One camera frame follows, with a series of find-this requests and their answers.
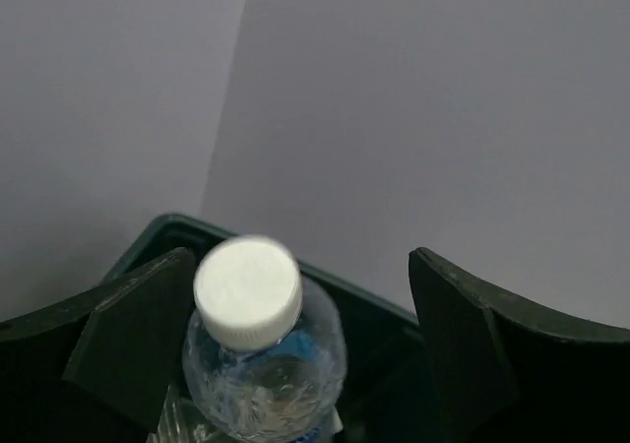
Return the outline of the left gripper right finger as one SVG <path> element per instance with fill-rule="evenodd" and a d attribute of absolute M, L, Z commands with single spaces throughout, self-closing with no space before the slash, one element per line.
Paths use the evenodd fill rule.
<path fill-rule="evenodd" d="M 409 285 L 449 442 L 625 442 L 629 332 L 482 280 L 425 247 Z"/>

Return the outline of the clear bottle blue label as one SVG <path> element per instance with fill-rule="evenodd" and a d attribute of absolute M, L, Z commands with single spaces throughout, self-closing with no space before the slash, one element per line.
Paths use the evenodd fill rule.
<path fill-rule="evenodd" d="M 331 296 L 280 242 L 226 239 L 201 260 L 182 350 L 201 414 L 239 442 L 331 442 L 347 345 Z"/>

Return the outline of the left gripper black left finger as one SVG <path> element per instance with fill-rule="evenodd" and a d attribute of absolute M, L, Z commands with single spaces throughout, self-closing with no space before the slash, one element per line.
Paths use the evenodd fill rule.
<path fill-rule="evenodd" d="M 144 442 L 192 308 L 192 251 L 1 324 L 4 442 Z"/>

